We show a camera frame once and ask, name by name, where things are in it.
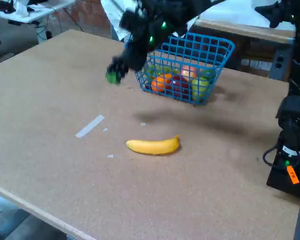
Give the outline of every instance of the green apple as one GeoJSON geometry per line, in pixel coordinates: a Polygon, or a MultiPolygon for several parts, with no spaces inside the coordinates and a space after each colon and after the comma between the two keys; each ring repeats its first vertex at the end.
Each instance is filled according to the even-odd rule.
{"type": "Polygon", "coordinates": [[[217,73],[216,73],[216,71],[214,69],[202,70],[199,73],[199,77],[203,77],[205,79],[208,79],[209,83],[213,83],[216,75],[217,75],[217,73]]]}
{"type": "Polygon", "coordinates": [[[209,80],[204,77],[199,77],[199,79],[193,79],[191,82],[191,89],[192,89],[192,99],[194,101],[201,101],[204,96],[205,92],[209,88],[209,80]]]}

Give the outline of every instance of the brick wall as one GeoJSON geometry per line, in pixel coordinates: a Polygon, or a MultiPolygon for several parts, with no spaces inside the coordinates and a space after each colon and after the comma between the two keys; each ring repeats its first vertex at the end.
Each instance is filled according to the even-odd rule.
{"type": "MultiPolygon", "coordinates": [[[[75,5],[66,10],[79,25],[110,29],[110,22],[100,0],[76,0],[75,5]]],[[[58,12],[58,16],[62,22],[72,21],[63,10],[58,12]]]]}

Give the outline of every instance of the orange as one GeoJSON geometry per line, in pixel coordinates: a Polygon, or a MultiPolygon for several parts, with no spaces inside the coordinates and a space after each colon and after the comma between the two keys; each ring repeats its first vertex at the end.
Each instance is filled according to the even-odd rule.
{"type": "Polygon", "coordinates": [[[171,83],[172,75],[170,73],[166,73],[164,75],[157,76],[151,82],[151,89],[154,92],[164,92],[165,91],[165,84],[171,83]]]}

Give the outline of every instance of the white paper strip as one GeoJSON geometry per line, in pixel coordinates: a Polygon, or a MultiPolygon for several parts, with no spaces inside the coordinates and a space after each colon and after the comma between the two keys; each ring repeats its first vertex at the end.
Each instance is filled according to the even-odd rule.
{"type": "Polygon", "coordinates": [[[90,122],[87,126],[81,129],[75,136],[79,139],[83,136],[87,135],[95,126],[97,126],[101,121],[105,119],[104,116],[99,115],[97,116],[92,122],[90,122]]]}

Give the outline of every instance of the white table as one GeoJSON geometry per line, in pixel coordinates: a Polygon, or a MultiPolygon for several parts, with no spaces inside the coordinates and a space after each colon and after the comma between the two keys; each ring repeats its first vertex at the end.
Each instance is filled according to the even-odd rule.
{"type": "Polygon", "coordinates": [[[60,9],[67,8],[75,4],[75,0],[49,0],[47,2],[39,3],[38,5],[29,5],[30,8],[34,9],[28,16],[22,17],[16,14],[16,12],[6,14],[0,11],[0,18],[12,20],[24,24],[31,24],[33,21],[37,21],[35,30],[37,33],[38,42],[42,43],[47,38],[45,25],[43,24],[43,18],[57,12],[60,9]]]}

